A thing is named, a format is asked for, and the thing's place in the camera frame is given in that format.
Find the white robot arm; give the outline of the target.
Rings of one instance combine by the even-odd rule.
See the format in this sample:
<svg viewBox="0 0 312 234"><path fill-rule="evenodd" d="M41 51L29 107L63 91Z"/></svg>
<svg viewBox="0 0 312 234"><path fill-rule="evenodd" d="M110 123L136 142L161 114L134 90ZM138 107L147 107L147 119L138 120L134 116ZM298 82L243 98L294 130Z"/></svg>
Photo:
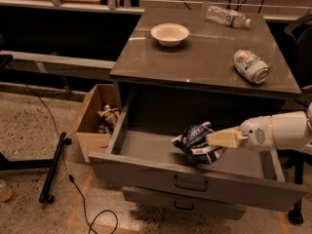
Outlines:
<svg viewBox="0 0 312 234"><path fill-rule="evenodd" d="M296 111L245 120L240 126L206 135L209 145L227 148L244 147L253 151L312 151L311 107Z"/></svg>

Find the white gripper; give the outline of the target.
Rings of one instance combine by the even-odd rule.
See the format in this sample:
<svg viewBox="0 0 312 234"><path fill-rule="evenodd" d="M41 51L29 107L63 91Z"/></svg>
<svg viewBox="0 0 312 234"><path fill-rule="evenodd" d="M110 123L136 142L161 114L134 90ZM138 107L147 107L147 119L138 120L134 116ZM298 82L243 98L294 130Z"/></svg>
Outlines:
<svg viewBox="0 0 312 234"><path fill-rule="evenodd" d="M309 118L303 111L259 116L244 121L240 127L228 128L206 135L211 146L255 151L309 151Z"/></svg>

